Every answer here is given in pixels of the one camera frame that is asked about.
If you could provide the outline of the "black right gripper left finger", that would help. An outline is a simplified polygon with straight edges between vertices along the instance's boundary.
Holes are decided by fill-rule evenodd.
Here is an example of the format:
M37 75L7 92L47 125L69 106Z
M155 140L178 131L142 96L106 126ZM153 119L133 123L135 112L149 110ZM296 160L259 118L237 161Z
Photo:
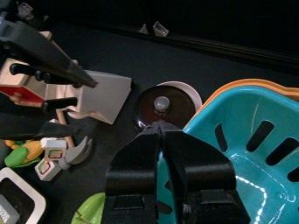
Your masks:
M107 170L102 224L155 224L161 130L147 127L117 153Z

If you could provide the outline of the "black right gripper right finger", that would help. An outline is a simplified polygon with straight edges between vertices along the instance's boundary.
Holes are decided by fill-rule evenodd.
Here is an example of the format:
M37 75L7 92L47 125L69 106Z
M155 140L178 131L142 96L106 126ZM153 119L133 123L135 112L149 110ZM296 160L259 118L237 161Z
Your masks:
M213 145L173 124L161 124L181 224L249 224L234 165Z

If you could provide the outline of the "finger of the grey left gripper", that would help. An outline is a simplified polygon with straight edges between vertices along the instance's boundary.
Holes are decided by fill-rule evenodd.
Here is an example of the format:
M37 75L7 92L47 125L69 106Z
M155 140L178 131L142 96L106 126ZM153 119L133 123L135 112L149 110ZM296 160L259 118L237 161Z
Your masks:
M25 61L39 71L91 88L98 85L53 41L22 21L0 19L0 49L7 57Z
M69 124L50 122L57 116L54 106L30 108L18 106L0 95L0 139L30 140L43 137L69 137L81 129Z

